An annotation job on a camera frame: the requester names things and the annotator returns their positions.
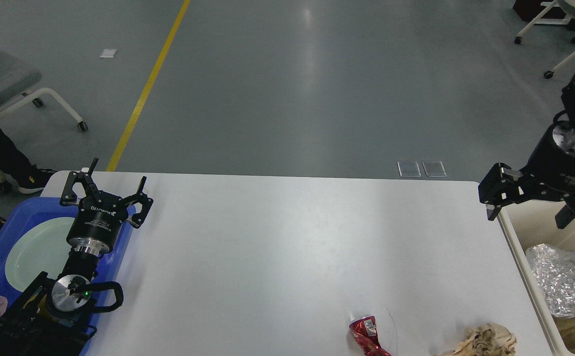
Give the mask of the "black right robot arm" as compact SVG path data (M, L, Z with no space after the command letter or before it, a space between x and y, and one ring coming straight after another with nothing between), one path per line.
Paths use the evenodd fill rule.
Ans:
M562 201L555 216L557 228L575 219L575 73L562 88L563 110L532 151L527 164L518 170L494 164L479 184L479 201L493 221L502 208L526 201Z

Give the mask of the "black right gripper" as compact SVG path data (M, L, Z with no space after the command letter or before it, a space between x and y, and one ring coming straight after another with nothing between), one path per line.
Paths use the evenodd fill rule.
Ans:
M575 219L575 129L571 124L551 124L520 171L497 163L479 184L479 202L486 206L489 221L511 204L561 198L565 205L555 215L555 223L557 228L566 228Z

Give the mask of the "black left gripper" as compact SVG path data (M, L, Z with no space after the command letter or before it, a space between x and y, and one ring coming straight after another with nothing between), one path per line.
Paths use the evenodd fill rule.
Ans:
M147 176L143 176L134 194L118 198L111 206L100 207L100 190L92 178L98 162L99 158L94 158L88 169L68 174L60 205L79 206L67 234L68 245L74 251L106 255L115 249L123 222L133 228L145 223L154 199L145 191ZM76 184L80 184L85 193L80 199L74 192Z

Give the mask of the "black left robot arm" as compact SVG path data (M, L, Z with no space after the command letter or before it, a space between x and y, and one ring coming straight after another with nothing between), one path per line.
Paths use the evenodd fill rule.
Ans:
M0 316L0 356L78 356L97 333L91 318L122 306L122 286L98 272L99 262L114 253L123 226L145 223L153 200L146 177L127 197L100 190L92 178L97 162L68 174L59 205L78 211L66 263L57 277L40 272Z

